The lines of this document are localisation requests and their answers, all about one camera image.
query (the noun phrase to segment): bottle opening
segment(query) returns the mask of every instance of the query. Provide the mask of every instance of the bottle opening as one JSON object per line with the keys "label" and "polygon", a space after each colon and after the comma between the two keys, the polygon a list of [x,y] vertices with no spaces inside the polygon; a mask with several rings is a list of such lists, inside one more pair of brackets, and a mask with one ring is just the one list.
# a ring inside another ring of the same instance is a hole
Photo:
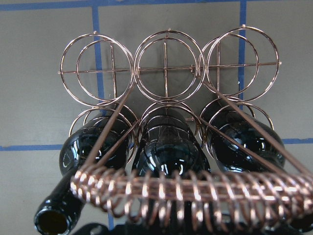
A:
{"label": "bottle opening", "polygon": [[59,235],[67,231],[66,217],[55,211],[46,211],[39,215],[38,231],[43,235]]}

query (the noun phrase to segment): dark green bottle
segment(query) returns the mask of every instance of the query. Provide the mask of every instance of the dark green bottle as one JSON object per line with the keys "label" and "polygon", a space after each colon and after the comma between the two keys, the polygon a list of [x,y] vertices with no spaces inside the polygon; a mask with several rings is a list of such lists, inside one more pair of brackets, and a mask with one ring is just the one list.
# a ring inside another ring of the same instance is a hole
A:
{"label": "dark green bottle", "polygon": [[[160,172],[169,178],[177,171],[182,178],[187,171],[211,171],[210,164],[201,150],[195,136],[183,116],[173,108],[160,108],[151,112],[146,119],[143,133],[136,153],[133,169],[139,176],[145,176],[149,170],[152,177],[159,177]],[[149,211],[154,201],[150,200]],[[161,228],[159,218],[149,228],[141,228],[149,234],[193,234],[191,227],[191,202],[184,203],[182,226],[177,224],[175,202],[172,204],[170,226]]]}
{"label": "dark green bottle", "polygon": [[[126,109],[122,110],[126,116],[127,112]],[[110,116],[111,114],[100,113],[65,141],[59,157],[63,178],[41,203],[34,217],[35,228],[41,234],[67,235],[76,225],[85,204],[72,194],[70,179],[85,162]],[[130,122],[134,121],[134,117],[129,116],[129,118]],[[96,159],[99,160],[128,129],[129,125],[125,120],[118,118]],[[128,146],[129,139],[126,138],[105,166],[115,169],[124,167],[128,157]]]}
{"label": "dark green bottle", "polygon": [[[201,116],[204,120],[209,122],[217,111],[224,106],[224,102],[220,99],[214,100],[203,110]],[[282,140],[275,131],[255,118],[253,119],[260,127],[283,145]],[[285,158],[232,108],[227,107],[221,110],[215,117],[213,117],[211,124],[239,144],[255,152],[275,166],[281,169],[284,167]],[[214,131],[208,130],[207,135],[209,151],[215,158],[221,171],[268,171],[251,156],[244,153],[237,146],[230,143]]]}

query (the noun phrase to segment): copper coil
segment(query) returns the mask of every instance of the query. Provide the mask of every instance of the copper coil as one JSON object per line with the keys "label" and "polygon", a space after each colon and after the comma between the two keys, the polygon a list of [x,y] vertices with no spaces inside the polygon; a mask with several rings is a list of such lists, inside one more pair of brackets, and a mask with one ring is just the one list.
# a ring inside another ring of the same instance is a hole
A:
{"label": "copper coil", "polygon": [[[175,210],[179,224],[184,220],[184,202],[191,202],[191,224],[196,231],[205,224],[210,232],[252,231],[276,227],[282,222],[313,212],[313,175],[275,173],[234,173],[189,171],[185,178],[176,172],[172,178],[137,177],[133,171],[83,166],[71,182],[71,190],[115,217],[126,215],[131,221],[147,225],[159,219],[167,227]],[[140,200],[136,216],[131,213],[135,199]],[[118,210],[125,201],[124,209]],[[148,209],[148,200],[154,200]]]}

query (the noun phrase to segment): blue tape line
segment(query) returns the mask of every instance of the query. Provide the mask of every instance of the blue tape line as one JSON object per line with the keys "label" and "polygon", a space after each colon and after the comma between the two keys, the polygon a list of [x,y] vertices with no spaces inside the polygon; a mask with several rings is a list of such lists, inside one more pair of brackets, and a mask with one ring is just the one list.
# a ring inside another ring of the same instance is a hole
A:
{"label": "blue tape line", "polygon": [[[284,144],[312,144],[313,138],[298,139],[282,139]],[[41,151],[41,150],[61,150],[62,144],[44,144],[44,145],[12,145],[0,146],[0,151]]]}
{"label": "blue tape line", "polygon": [[[243,25],[246,24],[246,0],[241,0],[240,1],[240,20],[239,24]],[[240,30],[239,35],[245,37],[246,36],[246,31],[245,30]],[[239,64],[244,64],[245,63],[245,51],[246,51],[246,43],[244,40],[239,39],[239,58],[238,58],[238,63]],[[245,68],[244,67],[239,67],[238,68],[238,89],[242,90],[245,87]],[[240,99],[244,99],[244,94],[241,93],[239,94]]]}
{"label": "blue tape line", "polygon": [[[123,6],[123,5],[158,5],[175,3],[202,3],[202,2],[239,2],[241,0],[82,0],[82,1],[64,1],[64,2],[39,2],[39,3],[16,3],[0,4],[0,11],[22,11],[22,10],[41,10],[41,9],[63,9],[89,6]],[[246,0],[246,1],[264,1],[264,0]]]}
{"label": "blue tape line", "polygon": [[12,145],[8,147],[0,146],[0,151],[40,151],[40,150],[60,150],[62,144],[50,145]]}
{"label": "blue tape line", "polygon": [[[92,6],[92,26],[94,31],[100,32],[99,11],[97,6]],[[94,55],[96,60],[96,69],[102,70],[101,46],[99,43],[94,45]],[[98,97],[100,99],[104,99],[103,74],[101,72],[97,73],[97,87]]]}
{"label": "blue tape line", "polygon": [[78,8],[90,6],[90,0],[63,1],[63,2],[39,2],[39,3],[18,3],[0,4],[0,11],[22,11],[42,9]]}
{"label": "blue tape line", "polygon": [[110,213],[108,213],[108,221],[109,221],[109,230],[113,230],[114,229],[114,218]]}
{"label": "blue tape line", "polygon": [[307,139],[283,139],[284,144],[302,144],[302,143],[313,143],[313,138]]}

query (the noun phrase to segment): bottle mouth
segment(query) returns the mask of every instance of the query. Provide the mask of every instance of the bottle mouth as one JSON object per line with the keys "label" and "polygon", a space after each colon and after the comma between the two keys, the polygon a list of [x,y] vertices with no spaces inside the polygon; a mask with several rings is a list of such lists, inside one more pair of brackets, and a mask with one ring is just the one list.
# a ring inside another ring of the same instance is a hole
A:
{"label": "bottle mouth", "polygon": [[42,235],[66,235],[70,231],[69,220],[60,211],[41,211],[35,217],[35,226]]}

